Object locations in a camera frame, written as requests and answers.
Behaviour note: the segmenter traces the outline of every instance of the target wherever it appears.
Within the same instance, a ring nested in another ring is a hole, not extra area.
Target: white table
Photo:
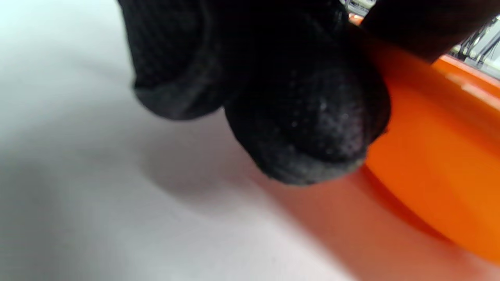
[[[331,197],[317,196],[318,209],[296,223],[264,191],[274,183],[223,114],[172,123],[135,101],[113,0],[3,0],[0,42],[2,281],[497,274],[400,222],[350,179],[312,190]],[[313,238],[301,220],[324,235]]]

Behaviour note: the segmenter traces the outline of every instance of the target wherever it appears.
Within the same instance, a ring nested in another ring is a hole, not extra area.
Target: white surface
[[[134,100],[113,0],[0,2],[0,280],[347,281],[222,114]]]

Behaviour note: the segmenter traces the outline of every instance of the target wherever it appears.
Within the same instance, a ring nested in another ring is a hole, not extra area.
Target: orange container
[[[368,153],[372,184],[404,205],[396,213],[408,208],[424,225],[500,264],[498,82],[447,56],[431,67],[355,29],[392,101],[388,132]]]

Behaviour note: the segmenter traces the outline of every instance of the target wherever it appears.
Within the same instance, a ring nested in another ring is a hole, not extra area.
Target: orange plastic lid
[[[367,167],[432,228],[500,264],[500,99],[365,35],[392,101]]]

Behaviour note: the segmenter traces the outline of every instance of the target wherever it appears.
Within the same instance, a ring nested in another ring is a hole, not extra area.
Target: finger
[[[246,84],[252,37],[245,0],[119,0],[135,93],[153,113],[188,120]]]
[[[379,0],[361,26],[433,62],[498,14],[498,0]]]
[[[349,40],[344,7],[266,5],[254,28],[255,76],[225,106],[235,137],[265,174],[286,184],[356,170],[391,105],[382,78]]]

